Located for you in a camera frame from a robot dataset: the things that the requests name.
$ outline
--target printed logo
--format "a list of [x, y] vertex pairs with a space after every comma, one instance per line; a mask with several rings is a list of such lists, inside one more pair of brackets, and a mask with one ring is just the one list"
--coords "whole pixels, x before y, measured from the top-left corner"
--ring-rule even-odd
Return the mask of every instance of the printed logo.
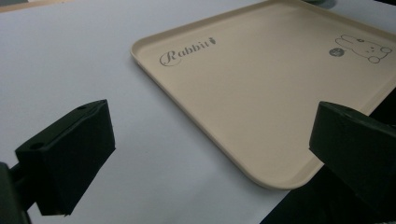
[[181, 60], [184, 57], [214, 45], [216, 45], [216, 40], [213, 37], [209, 37], [206, 41], [200, 41], [198, 43], [191, 44], [182, 50], [170, 50], [160, 57], [160, 64], [163, 66], [178, 65], [181, 63]]
[[[356, 55], [366, 58], [370, 63], [379, 63], [392, 52], [390, 48], [380, 46], [364, 39], [358, 39], [351, 35], [341, 35], [341, 37], [335, 39], [335, 43], [345, 49], [352, 50]], [[339, 48], [329, 51], [330, 55], [334, 57], [341, 57], [345, 52], [345, 50]]]

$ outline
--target screw hole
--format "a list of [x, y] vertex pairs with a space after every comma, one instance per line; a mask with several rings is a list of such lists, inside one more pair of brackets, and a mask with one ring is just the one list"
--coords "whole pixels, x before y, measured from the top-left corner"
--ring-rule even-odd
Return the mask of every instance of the screw hole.
[[34, 144], [32, 144], [31, 146], [30, 146], [30, 149], [32, 149], [32, 150], [38, 150], [38, 149], [40, 149], [41, 147], [43, 147], [44, 146], [44, 143], [34, 143]]

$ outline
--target white table surface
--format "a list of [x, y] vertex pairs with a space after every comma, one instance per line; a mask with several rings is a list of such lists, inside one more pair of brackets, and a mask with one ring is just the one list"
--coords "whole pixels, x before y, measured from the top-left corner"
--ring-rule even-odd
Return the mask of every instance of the white table surface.
[[[139, 38], [260, 0], [76, 0], [0, 13], [0, 161], [56, 119], [107, 99], [116, 151], [70, 217], [33, 223], [260, 223], [287, 194], [245, 177], [134, 63]], [[332, 11], [396, 33], [396, 7]]]

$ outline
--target tray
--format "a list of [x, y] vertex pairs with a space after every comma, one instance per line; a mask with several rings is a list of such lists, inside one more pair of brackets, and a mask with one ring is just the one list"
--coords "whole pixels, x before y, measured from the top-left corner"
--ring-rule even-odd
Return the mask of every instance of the tray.
[[253, 181], [305, 184], [318, 102], [369, 115], [396, 86], [396, 36], [302, 1], [243, 7], [138, 40], [137, 63]]

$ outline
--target beige tray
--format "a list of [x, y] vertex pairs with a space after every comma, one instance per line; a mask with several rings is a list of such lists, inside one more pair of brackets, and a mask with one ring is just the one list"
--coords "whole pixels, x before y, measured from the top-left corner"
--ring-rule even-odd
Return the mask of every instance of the beige tray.
[[396, 36], [273, 0], [143, 38], [141, 67], [253, 181], [306, 183], [319, 101], [370, 114], [396, 86]]

